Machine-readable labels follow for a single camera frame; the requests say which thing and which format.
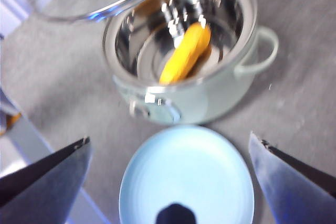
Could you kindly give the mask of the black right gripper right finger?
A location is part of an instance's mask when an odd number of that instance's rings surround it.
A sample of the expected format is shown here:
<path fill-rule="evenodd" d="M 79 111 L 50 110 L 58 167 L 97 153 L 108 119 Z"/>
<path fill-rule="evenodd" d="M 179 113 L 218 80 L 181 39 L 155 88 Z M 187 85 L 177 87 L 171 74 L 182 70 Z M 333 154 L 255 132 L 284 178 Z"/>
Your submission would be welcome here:
<path fill-rule="evenodd" d="M 249 155 L 276 223 L 335 223 L 335 177 L 249 136 Z"/>

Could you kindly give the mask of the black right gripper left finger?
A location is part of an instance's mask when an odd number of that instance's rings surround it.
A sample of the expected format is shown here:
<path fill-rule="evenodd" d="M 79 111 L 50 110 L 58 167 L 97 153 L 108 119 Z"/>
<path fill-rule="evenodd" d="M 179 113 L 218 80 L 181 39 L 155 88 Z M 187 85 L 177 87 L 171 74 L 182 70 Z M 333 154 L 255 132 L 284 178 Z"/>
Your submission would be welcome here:
<path fill-rule="evenodd" d="M 90 159 L 84 137 L 2 177 L 1 223 L 66 223 Z"/>

